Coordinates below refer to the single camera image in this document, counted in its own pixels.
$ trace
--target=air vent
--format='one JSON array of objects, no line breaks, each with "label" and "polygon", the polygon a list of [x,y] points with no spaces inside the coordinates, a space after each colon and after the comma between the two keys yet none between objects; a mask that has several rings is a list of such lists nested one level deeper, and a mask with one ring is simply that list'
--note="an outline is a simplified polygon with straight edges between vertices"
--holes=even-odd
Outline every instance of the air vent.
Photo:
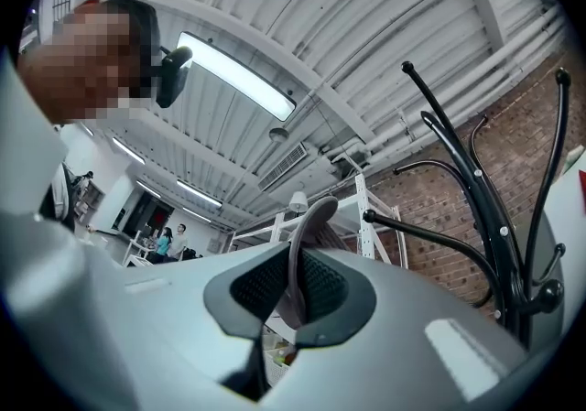
[{"label": "air vent", "polygon": [[305,150],[305,147],[301,143],[297,144],[291,152],[289,152],[283,160],[281,160],[278,164],[276,164],[270,172],[268,172],[263,179],[260,180],[258,184],[258,188],[261,191],[264,191],[268,187],[270,187],[273,183],[275,183],[278,179],[283,177],[287,172],[289,172],[294,166],[297,165],[299,161],[301,161],[308,152]]}]

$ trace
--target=doorway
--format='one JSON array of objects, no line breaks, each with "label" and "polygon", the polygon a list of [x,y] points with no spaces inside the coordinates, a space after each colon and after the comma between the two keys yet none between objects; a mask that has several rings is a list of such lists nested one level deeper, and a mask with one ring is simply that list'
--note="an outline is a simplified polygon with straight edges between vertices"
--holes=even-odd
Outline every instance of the doorway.
[{"label": "doorway", "polygon": [[135,238],[136,233],[142,230],[145,225],[154,229],[151,234],[160,232],[173,211],[174,209],[167,203],[145,191],[130,214],[122,232],[130,238]]}]

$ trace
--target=black coat rack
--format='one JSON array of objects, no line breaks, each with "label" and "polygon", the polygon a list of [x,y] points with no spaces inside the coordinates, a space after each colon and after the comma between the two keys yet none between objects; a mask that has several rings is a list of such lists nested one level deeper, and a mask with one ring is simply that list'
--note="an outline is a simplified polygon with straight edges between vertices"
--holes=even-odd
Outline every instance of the black coat rack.
[{"label": "black coat rack", "polygon": [[[475,228],[483,241],[484,254],[475,248],[453,237],[428,231],[416,225],[399,222],[377,214],[373,210],[365,211],[363,219],[377,222],[386,227],[414,235],[433,243],[457,250],[470,258],[486,275],[489,290],[487,294],[475,302],[477,308],[486,304],[494,297],[497,321],[528,348],[531,337],[531,316],[539,312],[554,311],[564,296],[564,287],[557,279],[550,279],[553,268],[566,250],[563,243],[556,245],[551,261],[539,279],[533,278],[533,262],[537,228],[549,187],[558,168],[568,123],[569,90],[571,79],[567,71],[560,68],[556,73],[559,88],[558,122],[553,146],[549,154],[548,166],[537,195],[533,217],[526,244],[525,262],[521,258],[519,244],[515,236],[515,228],[506,211],[498,191],[483,168],[476,149],[474,138],[478,131],[488,122],[486,116],[474,128],[468,139],[468,151],[464,148],[458,135],[451,125],[428,85],[415,71],[413,64],[406,61],[402,70],[418,86],[423,96],[435,113],[421,112],[423,122],[437,135],[446,147],[456,167],[439,160],[421,160],[401,168],[395,168],[396,175],[420,166],[436,166],[450,173],[460,185],[474,217]],[[540,287],[532,297],[532,287]]]}]

